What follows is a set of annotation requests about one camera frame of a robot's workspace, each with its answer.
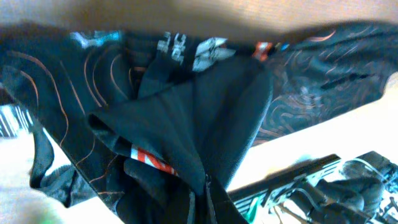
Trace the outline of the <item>black patterned cycling jersey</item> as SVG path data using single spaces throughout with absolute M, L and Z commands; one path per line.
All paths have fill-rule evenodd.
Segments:
M 31 126 L 30 186 L 125 223 L 245 223 L 226 188 L 250 147 L 380 99 L 397 26 L 338 25 L 296 44 L 181 33 L 1 40 L 1 83 Z

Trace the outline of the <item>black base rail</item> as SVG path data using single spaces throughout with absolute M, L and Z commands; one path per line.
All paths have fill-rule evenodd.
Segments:
M 249 222 L 276 208 L 300 223 L 397 223 L 397 164 L 375 151 L 297 164 L 229 193 Z

